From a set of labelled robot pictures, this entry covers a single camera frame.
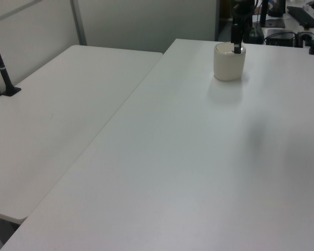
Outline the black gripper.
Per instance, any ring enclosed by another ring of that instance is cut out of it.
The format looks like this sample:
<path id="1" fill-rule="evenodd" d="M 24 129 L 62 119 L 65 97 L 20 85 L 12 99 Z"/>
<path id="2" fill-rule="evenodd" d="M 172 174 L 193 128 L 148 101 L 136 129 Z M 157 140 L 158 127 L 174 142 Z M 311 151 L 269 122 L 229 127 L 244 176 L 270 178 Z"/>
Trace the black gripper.
<path id="1" fill-rule="evenodd" d="M 242 41 L 250 43 L 250 33 L 252 21 L 249 20 L 253 15 L 253 1 L 231 1 L 231 14 L 236 24 L 231 26 L 231 43 L 233 43 L 235 54 L 240 54 Z"/>

